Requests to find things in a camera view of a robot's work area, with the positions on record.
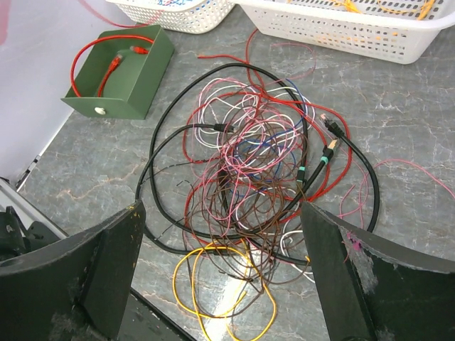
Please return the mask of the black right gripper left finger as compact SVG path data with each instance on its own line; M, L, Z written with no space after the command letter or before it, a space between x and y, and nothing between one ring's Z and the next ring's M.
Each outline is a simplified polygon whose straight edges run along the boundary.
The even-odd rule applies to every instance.
M2 340L115 340L145 228L136 200L22 255L1 248Z

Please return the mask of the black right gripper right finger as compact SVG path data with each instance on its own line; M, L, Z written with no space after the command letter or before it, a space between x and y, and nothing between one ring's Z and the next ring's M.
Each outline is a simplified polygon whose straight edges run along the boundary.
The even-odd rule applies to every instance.
M453 340L454 262L409 249L311 202L301 225L331 340Z

